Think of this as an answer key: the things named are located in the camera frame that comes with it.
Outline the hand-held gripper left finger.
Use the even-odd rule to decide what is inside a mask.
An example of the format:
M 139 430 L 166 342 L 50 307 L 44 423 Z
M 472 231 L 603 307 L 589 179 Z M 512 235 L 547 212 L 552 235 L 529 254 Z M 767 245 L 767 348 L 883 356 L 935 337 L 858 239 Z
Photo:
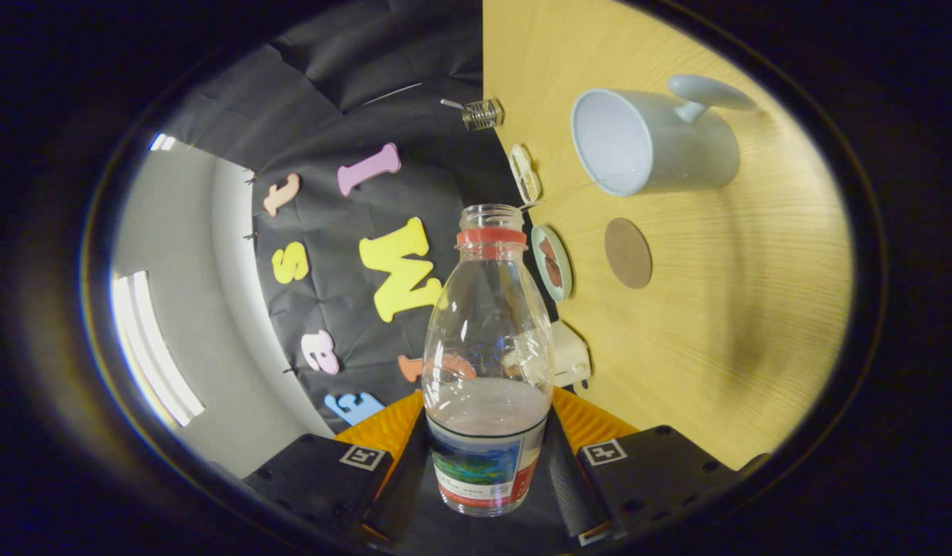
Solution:
M 429 457 L 422 394 L 334 439 L 303 434 L 244 478 L 254 495 L 334 542 L 401 541 Z

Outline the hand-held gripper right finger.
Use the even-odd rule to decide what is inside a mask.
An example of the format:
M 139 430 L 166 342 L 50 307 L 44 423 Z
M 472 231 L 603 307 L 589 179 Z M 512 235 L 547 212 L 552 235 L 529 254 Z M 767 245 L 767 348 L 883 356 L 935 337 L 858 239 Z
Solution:
M 671 426 L 637 429 L 555 388 L 547 470 L 571 538 L 590 546 L 701 524 L 699 511 L 748 478 L 754 461 L 730 468 Z

